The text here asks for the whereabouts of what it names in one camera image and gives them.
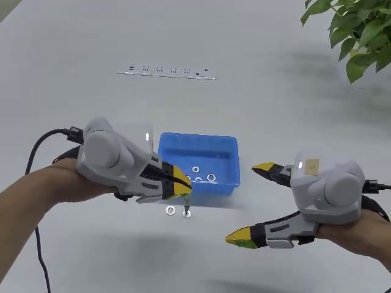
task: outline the power strip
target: power strip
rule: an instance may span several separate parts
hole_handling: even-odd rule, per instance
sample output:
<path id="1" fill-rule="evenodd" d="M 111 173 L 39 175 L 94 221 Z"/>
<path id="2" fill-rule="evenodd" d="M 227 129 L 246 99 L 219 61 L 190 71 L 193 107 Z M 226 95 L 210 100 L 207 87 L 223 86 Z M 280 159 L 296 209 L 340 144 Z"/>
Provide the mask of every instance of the power strip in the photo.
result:
<path id="1" fill-rule="evenodd" d="M 149 66 L 131 64 L 127 71 L 118 72 L 118 74 L 157 76 L 162 78 L 187 78 L 204 79 L 214 81 L 217 79 L 217 72 L 210 68 L 178 68 L 165 66 Z"/>

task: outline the sticker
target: sticker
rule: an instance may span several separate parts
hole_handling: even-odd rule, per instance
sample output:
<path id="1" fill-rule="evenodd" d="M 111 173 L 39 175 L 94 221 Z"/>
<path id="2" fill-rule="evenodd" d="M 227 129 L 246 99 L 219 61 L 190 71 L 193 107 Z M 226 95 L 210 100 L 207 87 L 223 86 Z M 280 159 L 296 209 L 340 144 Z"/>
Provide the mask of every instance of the sticker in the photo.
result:
<path id="1" fill-rule="evenodd" d="M 315 176 L 319 173 L 319 159 L 308 159 L 305 161 L 305 175 Z"/>

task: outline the white table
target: white table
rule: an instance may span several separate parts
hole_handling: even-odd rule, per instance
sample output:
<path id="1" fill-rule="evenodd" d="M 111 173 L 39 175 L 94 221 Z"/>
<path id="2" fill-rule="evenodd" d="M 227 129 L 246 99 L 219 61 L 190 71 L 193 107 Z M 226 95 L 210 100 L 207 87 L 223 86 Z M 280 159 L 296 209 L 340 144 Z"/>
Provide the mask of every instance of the white table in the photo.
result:
<path id="1" fill-rule="evenodd" d="M 294 250 L 224 242 L 242 226 L 296 210 L 288 189 L 254 174 L 299 150 L 349 153 L 369 178 L 391 181 L 389 112 L 372 109 L 335 77 L 330 15 L 299 18 L 301 1 L 35 0 L 0 25 L 1 188 L 23 174 L 44 132 L 149 121 L 162 132 L 235 136 L 241 185 L 226 208 L 123 204 L 111 195 L 55 207 L 41 227 L 54 293 L 382 293 L 389 273 L 327 241 Z M 122 76 L 130 63 L 216 68 L 217 81 Z M 35 168 L 73 145 L 42 146 Z M 391 196 L 376 197 L 391 212 Z M 2 285 L 41 293 L 34 238 Z"/>

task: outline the green plant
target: green plant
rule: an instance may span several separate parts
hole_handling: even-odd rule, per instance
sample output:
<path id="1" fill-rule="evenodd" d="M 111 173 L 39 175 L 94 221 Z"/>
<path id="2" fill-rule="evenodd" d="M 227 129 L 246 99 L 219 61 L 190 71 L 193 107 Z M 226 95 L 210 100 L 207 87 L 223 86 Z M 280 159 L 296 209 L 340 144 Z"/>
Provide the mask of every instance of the green plant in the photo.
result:
<path id="1" fill-rule="evenodd" d="M 302 25 L 311 15 L 334 11 L 329 28 L 331 48 L 341 44 L 339 61 L 349 55 L 351 83 L 376 63 L 376 72 L 391 63 L 391 0 L 306 0 Z"/>

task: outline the blue container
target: blue container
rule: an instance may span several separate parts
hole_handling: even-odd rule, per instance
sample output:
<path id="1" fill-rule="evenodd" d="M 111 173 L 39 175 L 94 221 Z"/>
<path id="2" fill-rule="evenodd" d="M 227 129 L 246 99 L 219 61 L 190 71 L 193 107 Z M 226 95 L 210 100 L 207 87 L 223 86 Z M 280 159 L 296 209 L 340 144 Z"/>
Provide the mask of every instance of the blue container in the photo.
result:
<path id="1" fill-rule="evenodd" d="M 190 176 L 193 195 L 230 195 L 240 185 L 238 141 L 234 137 L 165 132 L 158 153 Z M 209 174 L 216 179 L 208 180 Z"/>

